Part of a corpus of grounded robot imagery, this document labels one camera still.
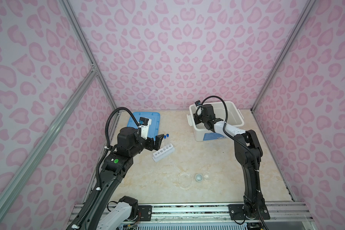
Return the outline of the clear petri dish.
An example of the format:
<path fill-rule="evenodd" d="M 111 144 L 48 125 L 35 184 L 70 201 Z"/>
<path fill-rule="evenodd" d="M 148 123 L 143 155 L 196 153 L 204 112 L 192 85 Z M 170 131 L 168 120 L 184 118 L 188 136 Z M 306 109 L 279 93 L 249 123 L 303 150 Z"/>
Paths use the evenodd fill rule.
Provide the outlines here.
<path fill-rule="evenodd" d="M 193 183 L 193 178 L 189 173 L 182 172 L 177 176 L 177 183 L 180 188 L 188 189 Z"/>

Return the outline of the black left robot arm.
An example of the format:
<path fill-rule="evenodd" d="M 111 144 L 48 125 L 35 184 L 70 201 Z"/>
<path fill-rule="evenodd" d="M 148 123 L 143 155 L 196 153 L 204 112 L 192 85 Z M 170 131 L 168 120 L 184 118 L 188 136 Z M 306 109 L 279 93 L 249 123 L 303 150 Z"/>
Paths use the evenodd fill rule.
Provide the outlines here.
<path fill-rule="evenodd" d="M 97 165 L 96 185 L 81 211 L 67 230 L 95 230 L 109 200 L 133 165 L 133 158 L 143 150 L 158 150 L 164 134 L 155 138 L 142 137 L 136 128 L 124 127 L 117 136 L 117 144 L 111 148 L 102 166 Z"/>

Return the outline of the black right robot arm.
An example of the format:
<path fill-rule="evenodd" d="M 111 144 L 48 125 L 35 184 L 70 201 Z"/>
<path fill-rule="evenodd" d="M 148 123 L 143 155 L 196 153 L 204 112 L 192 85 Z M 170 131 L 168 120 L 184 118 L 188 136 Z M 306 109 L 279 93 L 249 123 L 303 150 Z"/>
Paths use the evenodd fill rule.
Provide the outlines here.
<path fill-rule="evenodd" d="M 248 219 L 264 221 L 267 211 L 260 184 L 260 162 L 263 151 L 257 134 L 253 130 L 243 130 L 228 124 L 228 109 L 224 106 L 225 118 L 217 117 L 212 104 L 195 102 L 193 120 L 196 125 L 225 136 L 234 141 L 234 155 L 241 165 L 244 178 L 243 212 Z"/>

